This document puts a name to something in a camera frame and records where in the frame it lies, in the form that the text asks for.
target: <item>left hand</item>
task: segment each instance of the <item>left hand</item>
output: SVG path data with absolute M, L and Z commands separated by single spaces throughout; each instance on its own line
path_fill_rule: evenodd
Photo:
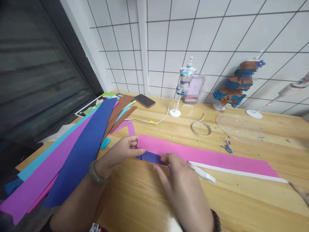
M 129 157 L 140 156 L 145 149 L 136 149 L 138 135 L 123 137 L 108 152 L 105 153 L 95 164 L 98 175 L 108 178 L 113 167 L 119 165 Z

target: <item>book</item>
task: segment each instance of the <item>book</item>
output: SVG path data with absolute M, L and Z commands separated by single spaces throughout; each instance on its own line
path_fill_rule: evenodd
M 85 105 L 83 108 L 81 108 L 79 111 L 75 113 L 76 116 L 78 117 L 85 117 L 87 114 L 89 114 L 91 111 L 93 111 L 96 107 L 98 107 L 105 99 L 107 98 L 115 98 L 119 100 L 121 97 L 124 95 L 121 93 L 113 94 L 113 93 L 108 93 L 105 92 L 102 95 L 98 96 L 95 100 L 90 102 L 89 104 Z M 126 107 L 132 105 L 134 102 L 136 102 L 135 99 L 133 99 Z

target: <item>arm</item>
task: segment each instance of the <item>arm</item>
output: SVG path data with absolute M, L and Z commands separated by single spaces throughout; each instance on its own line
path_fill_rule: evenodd
M 113 167 L 128 157 L 142 155 L 144 149 L 136 149 L 138 136 L 122 138 L 95 164 L 95 170 L 107 179 Z M 52 216 L 50 228 L 53 232 L 88 232 L 104 186 L 96 184 L 87 174 L 59 210 Z
M 175 154 L 165 154 L 161 161 L 170 166 L 170 179 L 159 166 L 153 168 L 182 226 L 187 232 L 212 232 L 213 215 L 197 174 Z

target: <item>white paper strip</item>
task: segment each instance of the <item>white paper strip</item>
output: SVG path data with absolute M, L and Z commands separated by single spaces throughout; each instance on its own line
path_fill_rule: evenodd
M 196 172 L 197 174 L 199 174 L 201 177 L 203 177 L 203 178 L 206 179 L 206 180 L 211 181 L 212 183 L 216 183 L 216 178 L 214 178 L 213 176 L 211 176 L 211 175 L 209 175 L 208 173 L 204 172 L 202 169 L 200 169 L 200 168 L 198 168 L 197 166 L 195 166 L 195 165 L 193 164 L 193 162 L 189 161 L 188 164 L 189 164 L 189 166 L 190 166 L 191 168 L 193 168 L 193 169 L 195 170 L 195 172 Z
M 189 161 L 189 164 L 192 164 L 192 165 L 195 165 L 195 166 L 198 166 L 198 167 L 202 167 L 202 168 L 208 168 L 208 169 L 212 169 L 212 170 L 217 170 L 217 171 L 222 171 L 222 172 L 227 172 L 227 173 L 232 173 L 232 174 L 237 174 L 237 175 L 242 175 L 242 176 L 249 176 L 249 177 L 255 177 L 255 178 L 260 178 L 260 179 L 278 181 L 278 182 L 282 182 L 282 183 L 288 183 L 285 179 L 278 178 L 278 177 L 271 177 L 271 176 L 265 176 L 265 175 L 260 175 L 260 174 L 254 174 L 254 173 L 250 173 L 250 172 L 242 172 L 242 171 L 235 171 L 235 170 L 231 170 L 231 169 L 224 169 L 224 168 L 219 168 L 219 167 L 210 166 L 210 165 L 206 165 L 206 164 L 196 163 L 196 162 L 192 162 L 192 161 Z

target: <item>blue paper strip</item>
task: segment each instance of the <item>blue paper strip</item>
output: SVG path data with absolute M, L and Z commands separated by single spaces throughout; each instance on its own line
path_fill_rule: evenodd
M 167 166 L 166 163 L 161 161 L 161 156 L 159 156 L 155 153 L 151 153 L 149 151 L 146 151 L 143 155 L 137 156 L 136 158 L 139 159 L 139 160 L 145 160 L 145 161 L 148 161 L 148 162 L 162 164 L 162 165 Z
M 43 207 L 61 205 L 87 174 L 89 164 L 97 157 L 116 100 L 106 99 L 97 107 L 60 170 Z
M 5 186 L 4 186 L 4 189 L 5 189 L 5 192 L 8 194 L 8 195 L 11 195 L 19 186 L 21 186 L 23 183 L 23 180 L 21 179 L 16 179 L 10 183 L 7 183 Z
M 63 136 L 57 139 L 49 148 L 47 148 L 39 157 L 37 157 L 31 164 L 29 164 L 24 170 L 18 173 L 18 177 L 23 181 L 27 180 L 29 176 L 46 160 L 46 158 L 62 143 L 70 133 L 72 133 L 80 124 L 82 124 L 90 115 L 96 112 L 98 107 L 87 114 L 83 119 L 77 122 L 71 129 L 69 129 Z
M 106 146 L 109 144 L 109 142 L 110 142 L 110 139 L 108 138 L 108 137 L 106 137 L 104 140 L 103 140 L 103 143 L 102 143 L 102 145 L 100 146 L 100 149 L 104 149 L 104 148 L 106 148 Z

